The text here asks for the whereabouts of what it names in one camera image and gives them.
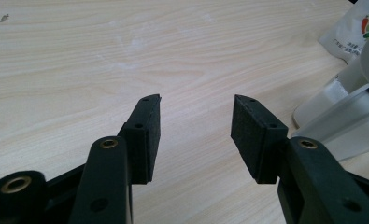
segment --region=black plastic arm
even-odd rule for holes
[[[110,136],[94,142],[69,223],[132,223],[128,175],[123,138]]]
[[[286,134],[258,101],[235,96],[232,138],[257,183],[280,177],[288,223],[369,223],[369,181],[347,173],[322,143]]]

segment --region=screw hole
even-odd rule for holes
[[[19,176],[8,180],[1,188],[1,192],[5,194],[16,193],[27,188],[31,182],[32,178],[30,176]]]
[[[344,205],[344,207],[346,207],[347,209],[353,212],[360,212],[362,210],[362,208],[360,207],[358,203],[350,200],[349,198],[343,199],[342,204]]]
[[[115,139],[107,139],[105,141],[103,141],[101,144],[100,144],[100,147],[102,148],[112,148],[114,146],[116,146],[118,144],[118,141],[115,140]]]
[[[318,145],[316,145],[316,143],[310,141],[310,140],[300,140],[300,146],[301,147],[305,147],[305,148],[309,148],[309,149],[316,149],[318,148]]]
[[[96,199],[93,202],[91,202],[90,209],[94,213],[98,213],[98,212],[101,212],[101,211],[105,210],[107,208],[107,206],[108,206],[108,199],[99,198],[99,199]]]

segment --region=white plastic bag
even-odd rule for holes
[[[333,56],[351,63],[369,38],[369,0],[357,3],[320,39]]]

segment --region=wooden table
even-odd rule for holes
[[[235,94],[291,115],[346,64],[318,38],[346,0],[0,0],[0,177],[86,161],[137,100],[162,96],[153,182],[135,223],[284,223],[230,138]],[[369,153],[346,161],[369,178]]]

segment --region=light wood grain surface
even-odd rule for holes
[[[135,223],[284,223],[230,138],[235,94],[291,115],[346,64],[318,38],[346,0],[0,0],[0,178],[51,179],[162,96],[153,182]],[[369,153],[344,166],[369,178]]]

